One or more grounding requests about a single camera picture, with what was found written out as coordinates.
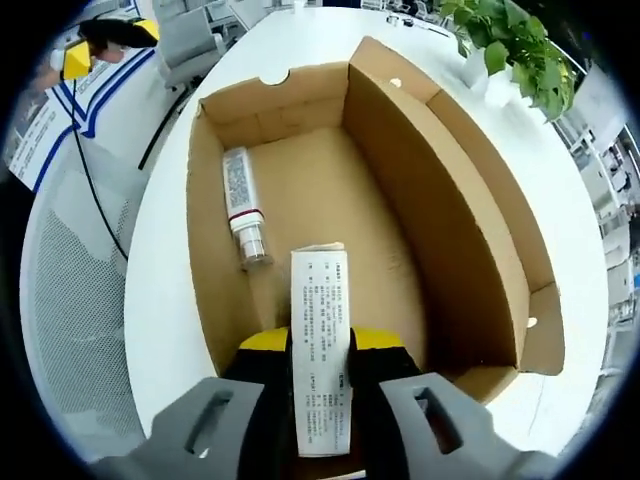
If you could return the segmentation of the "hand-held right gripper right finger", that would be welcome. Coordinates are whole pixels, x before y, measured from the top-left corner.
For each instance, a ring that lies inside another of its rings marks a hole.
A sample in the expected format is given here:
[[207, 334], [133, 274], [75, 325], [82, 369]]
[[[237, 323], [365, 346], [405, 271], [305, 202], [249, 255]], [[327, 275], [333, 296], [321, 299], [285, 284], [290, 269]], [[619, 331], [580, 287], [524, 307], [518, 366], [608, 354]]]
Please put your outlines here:
[[352, 329], [347, 366], [367, 478], [552, 478], [553, 457], [506, 442], [484, 405], [422, 372], [395, 334]]

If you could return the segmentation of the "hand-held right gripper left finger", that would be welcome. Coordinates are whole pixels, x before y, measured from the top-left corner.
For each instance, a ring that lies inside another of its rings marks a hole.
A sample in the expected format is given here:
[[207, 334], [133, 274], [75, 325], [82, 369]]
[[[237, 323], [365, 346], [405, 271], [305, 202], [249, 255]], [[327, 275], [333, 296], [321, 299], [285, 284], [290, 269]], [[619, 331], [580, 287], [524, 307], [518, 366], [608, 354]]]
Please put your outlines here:
[[288, 329], [245, 340], [220, 377], [198, 382], [160, 411], [151, 434], [98, 462], [101, 479], [280, 479], [292, 416]]

